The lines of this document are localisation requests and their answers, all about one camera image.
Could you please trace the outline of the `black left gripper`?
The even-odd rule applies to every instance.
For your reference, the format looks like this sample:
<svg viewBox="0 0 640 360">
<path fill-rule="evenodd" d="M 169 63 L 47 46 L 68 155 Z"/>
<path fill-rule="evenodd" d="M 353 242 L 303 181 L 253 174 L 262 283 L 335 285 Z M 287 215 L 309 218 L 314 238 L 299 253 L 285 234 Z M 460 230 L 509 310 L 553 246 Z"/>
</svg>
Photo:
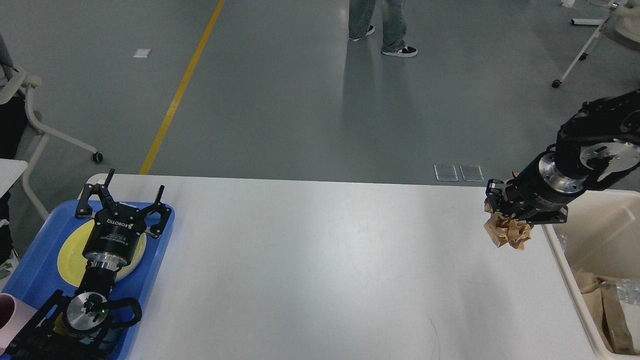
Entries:
<svg viewBox="0 0 640 360">
<path fill-rule="evenodd" d="M 108 189 L 114 174 L 115 169 L 111 168 L 103 184 L 86 183 L 78 199 L 75 218 L 93 219 L 92 230 L 82 250 L 87 269 L 118 272 L 130 265 L 142 233 L 158 239 L 172 214 L 172 209 L 162 202 L 165 185 L 158 187 L 154 202 L 142 209 L 130 203 L 116 203 Z M 91 196 L 98 196 L 102 210 L 93 212 L 89 205 Z M 153 214 L 159 214 L 160 220 L 147 227 L 146 218 Z"/>
</svg>

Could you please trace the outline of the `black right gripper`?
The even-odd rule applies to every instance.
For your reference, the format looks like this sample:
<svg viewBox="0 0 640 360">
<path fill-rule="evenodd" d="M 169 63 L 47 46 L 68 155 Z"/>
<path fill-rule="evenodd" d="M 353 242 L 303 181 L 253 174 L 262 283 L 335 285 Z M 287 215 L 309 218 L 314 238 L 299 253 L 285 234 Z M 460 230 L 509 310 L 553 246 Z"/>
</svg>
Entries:
<svg viewBox="0 0 640 360">
<path fill-rule="evenodd" d="M 485 212 L 507 217 L 531 226 L 564 224 L 569 203 L 586 189 L 582 178 L 570 178 L 558 169 L 554 152 L 540 153 L 507 183 L 490 178 L 486 186 Z"/>
</svg>

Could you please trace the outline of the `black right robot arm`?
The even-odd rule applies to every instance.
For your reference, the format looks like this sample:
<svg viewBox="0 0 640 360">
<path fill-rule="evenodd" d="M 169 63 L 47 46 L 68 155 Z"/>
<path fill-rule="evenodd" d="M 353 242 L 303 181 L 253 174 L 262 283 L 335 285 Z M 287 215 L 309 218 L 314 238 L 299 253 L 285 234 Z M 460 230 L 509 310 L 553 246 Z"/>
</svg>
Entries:
<svg viewBox="0 0 640 360">
<path fill-rule="evenodd" d="M 490 212 L 525 223 L 560 224 L 569 203 L 605 191 L 639 167 L 640 91 L 586 101 L 560 126 L 555 143 L 514 178 L 490 179 Z"/>
</svg>

